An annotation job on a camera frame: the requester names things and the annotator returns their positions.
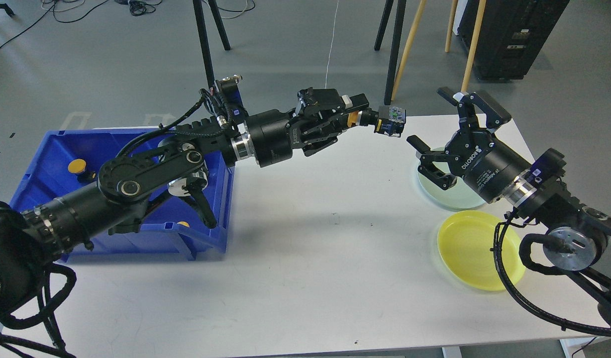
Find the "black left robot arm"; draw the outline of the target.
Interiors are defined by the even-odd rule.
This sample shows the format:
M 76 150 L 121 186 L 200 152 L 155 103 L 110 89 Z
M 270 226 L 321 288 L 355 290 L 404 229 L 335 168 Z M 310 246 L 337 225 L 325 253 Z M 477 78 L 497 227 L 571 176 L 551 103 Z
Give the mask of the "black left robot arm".
M 370 109 L 365 95 L 339 95 L 335 89 L 303 89 L 298 106 L 288 112 L 249 115 L 239 81 L 234 75 L 202 89 L 181 118 L 124 145 L 93 183 L 24 212 L 0 201 L 0 323 L 16 330 L 44 324 L 53 340 L 49 347 L 0 333 L 0 347 L 22 358 L 19 347 L 69 358 L 55 310 L 73 290 L 76 274 L 57 260 L 78 245 L 92 250 L 94 235 L 137 233 L 143 219 L 173 196 L 206 227 L 216 227 L 203 193 L 207 154 L 219 152 L 228 166 L 253 157 L 264 167 L 289 159 L 294 149 L 312 156 L 357 126 L 399 135 L 381 112 Z

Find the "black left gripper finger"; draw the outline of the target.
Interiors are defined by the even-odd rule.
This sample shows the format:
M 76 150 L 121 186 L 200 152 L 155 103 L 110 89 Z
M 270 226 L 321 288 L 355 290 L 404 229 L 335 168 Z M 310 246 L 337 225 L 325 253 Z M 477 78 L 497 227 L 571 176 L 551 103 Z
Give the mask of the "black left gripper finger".
M 358 123 L 358 112 L 333 115 L 323 123 L 310 129 L 303 130 L 302 143 L 304 156 L 313 156 L 315 153 L 337 143 L 338 136 Z
M 336 89 L 302 89 L 297 93 L 297 119 L 308 124 L 324 124 L 335 115 L 367 109 L 369 102 L 363 93 L 340 95 Z

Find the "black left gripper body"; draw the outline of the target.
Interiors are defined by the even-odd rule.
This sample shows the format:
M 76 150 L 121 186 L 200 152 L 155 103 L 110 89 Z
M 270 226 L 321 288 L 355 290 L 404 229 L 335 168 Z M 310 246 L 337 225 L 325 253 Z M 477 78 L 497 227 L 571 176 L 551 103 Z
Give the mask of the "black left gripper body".
M 293 149 L 303 149 L 303 132 L 293 128 L 296 109 L 271 109 L 246 118 L 246 131 L 252 141 L 255 159 L 261 168 L 292 158 Z

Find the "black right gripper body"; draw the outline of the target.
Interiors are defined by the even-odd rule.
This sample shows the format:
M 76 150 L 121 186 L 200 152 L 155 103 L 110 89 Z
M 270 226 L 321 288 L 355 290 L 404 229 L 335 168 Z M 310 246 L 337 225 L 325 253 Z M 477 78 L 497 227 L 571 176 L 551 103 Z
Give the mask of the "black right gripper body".
M 525 158 L 484 129 L 469 135 L 456 131 L 446 153 L 451 174 L 463 179 L 487 203 L 499 200 L 514 178 L 530 168 Z

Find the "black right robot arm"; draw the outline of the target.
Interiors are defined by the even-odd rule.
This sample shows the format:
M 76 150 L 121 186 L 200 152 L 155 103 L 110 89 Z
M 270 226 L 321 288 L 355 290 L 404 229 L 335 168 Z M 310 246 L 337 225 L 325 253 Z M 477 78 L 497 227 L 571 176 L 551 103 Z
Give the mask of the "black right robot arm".
M 563 154 L 548 149 L 529 163 L 495 135 L 511 115 L 485 91 L 437 91 L 455 106 L 459 129 L 442 151 L 433 151 L 419 137 L 407 141 L 419 152 L 418 172 L 442 190 L 462 179 L 471 190 L 492 203 L 506 199 L 513 209 L 494 233 L 495 268 L 501 282 L 522 308 L 536 317 L 592 336 L 611 337 L 611 279 L 594 268 L 611 239 L 611 217 L 586 206 L 574 197 L 562 181 Z M 519 258 L 529 270 L 544 275 L 565 275 L 598 303 L 608 326 L 601 328 L 562 319 L 531 303 L 507 275 L 502 259 L 503 239 L 508 226 L 521 217 L 546 226 L 544 234 L 527 234 L 519 245 Z

